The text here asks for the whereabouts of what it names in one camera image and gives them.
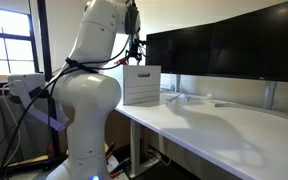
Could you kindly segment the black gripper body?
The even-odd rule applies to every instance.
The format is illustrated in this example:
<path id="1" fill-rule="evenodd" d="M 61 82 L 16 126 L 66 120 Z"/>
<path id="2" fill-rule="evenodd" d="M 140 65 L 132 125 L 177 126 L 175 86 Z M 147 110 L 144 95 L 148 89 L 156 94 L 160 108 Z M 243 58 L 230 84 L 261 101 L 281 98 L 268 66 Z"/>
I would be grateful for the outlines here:
<path id="1" fill-rule="evenodd" d="M 136 60 L 142 59 L 142 54 L 138 52 L 140 42 L 138 39 L 132 39 L 129 43 L 128 57 L 135 58 Z"/>

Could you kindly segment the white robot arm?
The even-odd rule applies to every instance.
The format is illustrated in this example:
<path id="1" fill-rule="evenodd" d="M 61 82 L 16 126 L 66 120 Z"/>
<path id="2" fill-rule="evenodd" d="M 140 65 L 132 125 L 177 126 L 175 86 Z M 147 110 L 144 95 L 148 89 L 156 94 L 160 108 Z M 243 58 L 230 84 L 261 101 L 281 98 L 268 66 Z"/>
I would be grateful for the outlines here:
<path id="1" fill-rule="evenodd" d="M 91 0 L 84 12 L 53 98 L 75 111 L 67 128 L 68 158 L 46 180 L 110 180 L 105 155 L 105 121 L 121 98 L 117 80 L 102 75 L 118 34 L 134 36 L 140 18 L 129 0 Z"/>

